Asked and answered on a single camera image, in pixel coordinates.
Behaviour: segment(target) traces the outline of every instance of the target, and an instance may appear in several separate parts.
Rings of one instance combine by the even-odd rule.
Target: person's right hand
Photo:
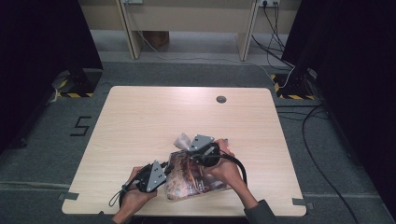
[[[219,145],[220,154],[228,154],[229,156],[235,157],[235,155],[228,149],[228,143],[224,139],[219,139],[215,143]],[[213,175],[215,178],[221,180],[225,184],[228,184],[232,188],[235,185],[239,185],[243,182],[241,175],[239,174],[238,167],[232,161],[221,158],[219,163],[212,167],[206,167],[204,169],[205,174]]]

